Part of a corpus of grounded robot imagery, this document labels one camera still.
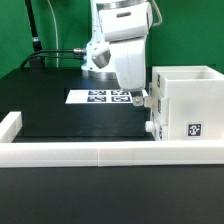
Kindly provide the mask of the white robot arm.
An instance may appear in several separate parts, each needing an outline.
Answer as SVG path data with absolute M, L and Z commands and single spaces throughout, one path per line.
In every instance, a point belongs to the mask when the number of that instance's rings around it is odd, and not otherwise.
M 146 40 L 163 18 L 155 0 L 90 0 L 92 38 L 86 45 L 85 76 L 116 79 L 135 106 L 144 104 Z

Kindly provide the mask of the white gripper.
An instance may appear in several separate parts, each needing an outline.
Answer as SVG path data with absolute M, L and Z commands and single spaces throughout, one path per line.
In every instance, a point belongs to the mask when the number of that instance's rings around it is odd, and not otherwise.
M 120 88 L 133 92 L 134 106 L 143 106 L 152 6 L 149 2 L 97 2 L 96 7 L 104 43 L 94 48 L 92 60 L 100 69 L 112 63 Z

